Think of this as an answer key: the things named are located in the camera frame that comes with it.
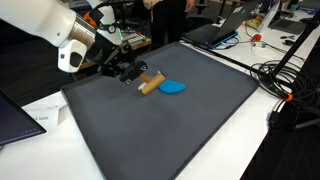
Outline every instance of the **gray tray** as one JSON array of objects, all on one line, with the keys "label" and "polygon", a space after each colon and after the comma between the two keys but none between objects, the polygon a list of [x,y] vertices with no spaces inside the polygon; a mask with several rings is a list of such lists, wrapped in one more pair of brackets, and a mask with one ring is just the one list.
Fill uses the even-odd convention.
[{"label": "gray tray", "polygon": [[177,43],[140,59],[147,73],[159,69],[187,89],[144,96],[139,80],[125,85],[92,76],[62,92],[105,178],[174,179],[258,86],[250,76]]}]

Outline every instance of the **blue plastic piece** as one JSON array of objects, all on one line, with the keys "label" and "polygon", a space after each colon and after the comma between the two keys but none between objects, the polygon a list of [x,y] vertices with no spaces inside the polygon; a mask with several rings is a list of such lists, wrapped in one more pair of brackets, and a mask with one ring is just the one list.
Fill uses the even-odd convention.
[{"label": "blue plastic piece", "polygon": [[165,80],[159,87],[160,91],[166,94],[176,94],[183,90],[185,90],[187,87],[181,82],[176,82],[172,80]]}]

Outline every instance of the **white table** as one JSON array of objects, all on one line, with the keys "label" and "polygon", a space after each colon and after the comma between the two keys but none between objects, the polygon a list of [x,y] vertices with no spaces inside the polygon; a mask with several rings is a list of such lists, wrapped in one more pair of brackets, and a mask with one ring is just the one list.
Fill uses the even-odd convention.
[{"label": "white table", "polygon": [[[242,41],[249,39],[244,33],[243,26],[239,27],[239,32]],[[248,32],[251,35],[256,33],[250,28]],[[289,34],[276,30],[262,33],[264,41],[288,50],[289,47],[282,45],[283,40],[280,39],[280,36],[284,35]],[[318,28],[296,55],[307,58],[319,35]],[[249,43],[239,44],[220,53],[247,65],[267,61],[252,55],[250,47]],[[248,73],[237,65],[213,58]],[[302,65],[301,60],[294,58],[292,61]],[[239,179],[268,132],[268,114],[278,101],[279,99],[259,88],[209,140],[177,179]],[[58,92],[24,108],[65,104],[61,93]],[[61,111],[59,121],[57,127],[48,130],[44,135],[4,147],[0,152],[1,180],[103,179],[67,107]]]}]

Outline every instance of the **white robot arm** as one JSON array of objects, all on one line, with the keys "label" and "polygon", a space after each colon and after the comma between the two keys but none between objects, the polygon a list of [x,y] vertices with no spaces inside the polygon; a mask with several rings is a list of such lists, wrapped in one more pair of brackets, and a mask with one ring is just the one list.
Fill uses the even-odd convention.
[{"label": "white robot arm", "polygon": [[132,82],[147,66],[143,61],[136,62],[132,53],[122,58],[116,57],[122,54],[122,50],[130,52],[132,49],[128,42],[121,42],[119,29],[112,25],[112,7],[106,6],[106,3],[99,4],[101,0],[89,2],[100,12],[99,27],[93,27],[58,0],[1,0],[0,19],[58,47],[58,67],[61,70],[76,72],[83,59],[89,59],[100,65],[99,74],[112,77],[121,75],[120,80],[130,84],[128,82]]},{"label": "white robot arm", "polygon": [[66,72],[78,71],[95,41],[95,29],[57,0],[1,0],[0,18],[58,47],[58,67]]},{"label": "white robot arm", "polygon": [[[87,0],[92,8],[95,8],[99,4],[105,2],[103,0]],[[101,8],[98,8],[98,10],[101,12],[103,17],[100,19],[101,24],[104,25],[111,25],[116,22],[114,13],[113,13],[113,8],[111,6],[103,6]],[[122,37],[121,37],[121,32],[120,29],[117,27],[112,27],[115,28],[111,33],[105,29],[98,29],[98,32],[105,38],[107,38],[109,41],[111,41],[113,44],[120,45],[122,44]]]}]

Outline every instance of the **monitor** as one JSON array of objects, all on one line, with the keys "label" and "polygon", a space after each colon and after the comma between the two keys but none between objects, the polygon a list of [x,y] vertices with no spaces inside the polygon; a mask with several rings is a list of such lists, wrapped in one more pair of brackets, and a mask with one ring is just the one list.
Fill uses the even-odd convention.
[{"label": "monitor", "polygon": [[45,132],[43,127],[0,90],[0,146]]}]

